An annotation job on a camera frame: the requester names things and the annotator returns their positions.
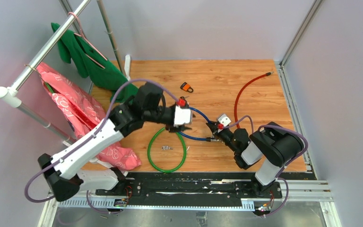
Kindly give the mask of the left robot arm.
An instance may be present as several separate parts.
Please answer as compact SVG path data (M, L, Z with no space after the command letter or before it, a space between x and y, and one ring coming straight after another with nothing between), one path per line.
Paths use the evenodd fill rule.
M104 171L84 171L82 167L110 145L121 141L145 122L163 124L169 132L189 129L193 113L185 98L177 98L160 84L144 79L136 95L110 108L105 118L85 136L63 151L38 158L41 171L53 198L66 201L79 192L109 190L114 195L125 192L125 174L119 167Z

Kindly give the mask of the orange black padlock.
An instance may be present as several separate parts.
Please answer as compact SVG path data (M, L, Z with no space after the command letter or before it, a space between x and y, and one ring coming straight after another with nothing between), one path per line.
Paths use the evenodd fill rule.
M182 83L180 89L188 93L194 92L194 89L187 82Z

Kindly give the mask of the blue cable lock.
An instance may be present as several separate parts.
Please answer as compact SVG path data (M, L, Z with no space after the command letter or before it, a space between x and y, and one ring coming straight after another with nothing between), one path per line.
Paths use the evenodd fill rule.
M199 120L198 123L193 124L194 126L198 126L198 129L193 129L192 133L187 133L186 134L184 132L180 132L179 134L182 135L183 137L187 138L187 139L195 140L195 141L205 141L205 142L219 141L212 134L209 134L208 128L205 126L205 123L209 122L210 119L203 112L198 110L197 108L190 107L190 110L194 114L200 115L203 119Z

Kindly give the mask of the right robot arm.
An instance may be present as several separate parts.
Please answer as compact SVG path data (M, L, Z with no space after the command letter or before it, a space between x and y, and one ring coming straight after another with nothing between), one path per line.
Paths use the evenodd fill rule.
M246 129L231 132L219 122L210 121L207 127L234 154L239 168L248 169L263 157L265 160L243 192L264 197L283 170L308 149L307 139L275 122L262 125L251 135Z

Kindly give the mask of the small silver cable keys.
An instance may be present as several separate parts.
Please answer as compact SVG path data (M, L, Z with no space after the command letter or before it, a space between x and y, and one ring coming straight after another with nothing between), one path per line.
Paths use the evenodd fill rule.
M172 150L173 148L172 147L169 147L169 146L162 146L161 147L161 150Z

